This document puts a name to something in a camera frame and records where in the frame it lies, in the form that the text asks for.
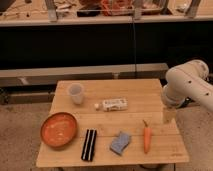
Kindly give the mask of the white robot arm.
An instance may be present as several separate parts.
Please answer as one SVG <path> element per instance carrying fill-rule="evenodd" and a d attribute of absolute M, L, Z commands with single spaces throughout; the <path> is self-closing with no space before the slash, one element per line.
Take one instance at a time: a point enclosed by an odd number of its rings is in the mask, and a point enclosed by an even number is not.
<path fill-rule="evenodd" d="M 213 114 L 213 85 L 206 81 L 208 75 L 208 65 L 202 60 L 191 60 L 166 72 L 167 84 L 163 86 L 161 93 L 161 100 L 165 105 L 165 124 L 172 122 L 176 110 L 186 107 L 190 100 Z"/>

